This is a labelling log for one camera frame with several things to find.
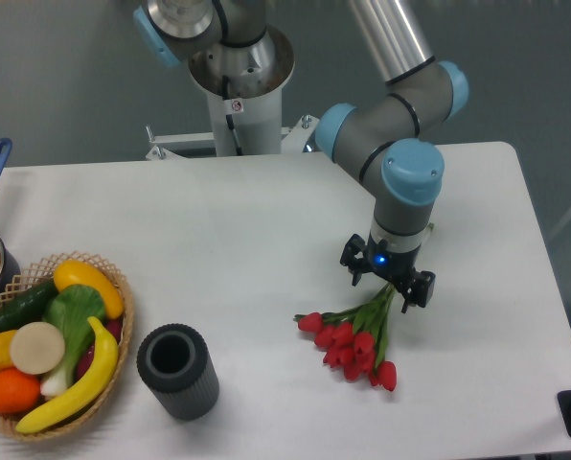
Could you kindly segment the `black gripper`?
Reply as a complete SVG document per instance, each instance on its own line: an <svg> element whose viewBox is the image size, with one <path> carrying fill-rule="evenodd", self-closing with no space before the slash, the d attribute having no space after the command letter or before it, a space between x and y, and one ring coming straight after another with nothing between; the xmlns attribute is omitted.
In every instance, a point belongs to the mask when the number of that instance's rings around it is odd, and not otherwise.
<svg viewBox="0 0 571 460"><path fill-rule="evenodd" d="M345 243L339 262L352 275L355 287L366 273L373 273L395 286L403 297L402 313L410 307L425 308L432 298L436 275L432 271L418 271L415 262L421 249L396 250L385 239L369 236L367 243L353 234Z"/></svg>

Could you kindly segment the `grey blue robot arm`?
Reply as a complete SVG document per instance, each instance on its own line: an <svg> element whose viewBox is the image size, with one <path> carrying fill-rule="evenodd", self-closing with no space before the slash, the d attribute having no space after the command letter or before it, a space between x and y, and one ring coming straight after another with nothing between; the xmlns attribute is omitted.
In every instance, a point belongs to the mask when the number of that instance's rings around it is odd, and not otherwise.
<svg viewBox="0 0 571 460"><path fill-rule="evenodd" d="M368 236L351 237L340 262L355 279L373 273L389 282L406 307L424 307L435 276L415 261L445 162L420 134L464 107L468 81L455 64L434 58L406 2L349 7L388 93L367 109L331 107L313 131L316 146L375 201ZM294 55L267 22L263 1L145 1L133 20L164 65L187 64L206 95L218 155L281 151L282 90Z"/></svg>

